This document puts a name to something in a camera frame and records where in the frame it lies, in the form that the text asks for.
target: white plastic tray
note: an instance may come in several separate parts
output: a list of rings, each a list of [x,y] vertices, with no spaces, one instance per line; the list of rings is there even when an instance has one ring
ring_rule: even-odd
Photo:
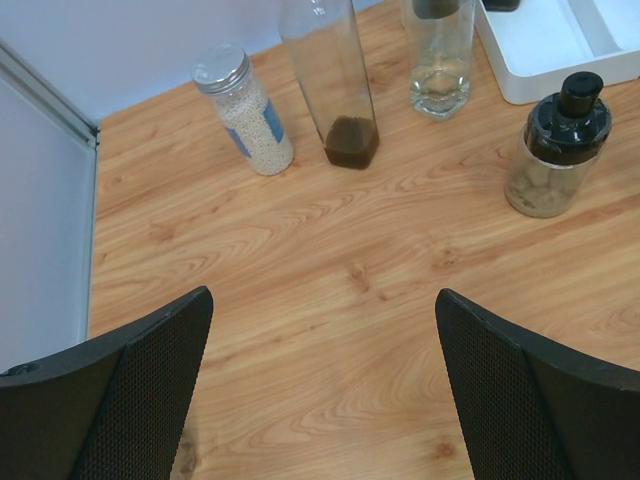
[[[510,103],[537,102],[581,70],[605,85],[640,76],[640,0],[521,0],[514,12],[477,5],[476,29]]]

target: wall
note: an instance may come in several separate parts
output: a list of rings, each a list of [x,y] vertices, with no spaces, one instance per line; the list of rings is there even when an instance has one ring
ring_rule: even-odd
[[[86,338],[96,163],[2,79],[0,105],[3,372]]]
[[[380,0],[354,0],[358,9]],[[208,47],[280,39],[280,0],[7,0],[0,36],[94,121],[189,81]]]

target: small brown object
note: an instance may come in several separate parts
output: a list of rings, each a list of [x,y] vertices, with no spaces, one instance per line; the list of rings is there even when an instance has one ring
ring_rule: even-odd
[[[378,129],[372,120],[338,117],[333,122],[324,151],[338,167],[364,170],[380,145]]]

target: jar with white granules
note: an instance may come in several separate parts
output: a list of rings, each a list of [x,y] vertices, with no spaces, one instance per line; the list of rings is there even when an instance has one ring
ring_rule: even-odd
[[[208,50],[191,76],[256,172],[276,175],[291,165],[293,145],[242,48],[227,43]]]

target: bottle with dark contents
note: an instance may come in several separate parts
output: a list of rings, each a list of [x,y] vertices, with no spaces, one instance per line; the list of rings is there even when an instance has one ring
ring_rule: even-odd
[[[380,137],[352,0],[283,0],[279,29],[329,162],[367,168]]]
[[[513,12],[520,6],[520,0],[482,0],[488,12]]]
[[[611,131],[611,112],[598,98],[602,87],[595,73],[578,72],[533,109],[505,186],[516,210],[547,218],[571,206]]]

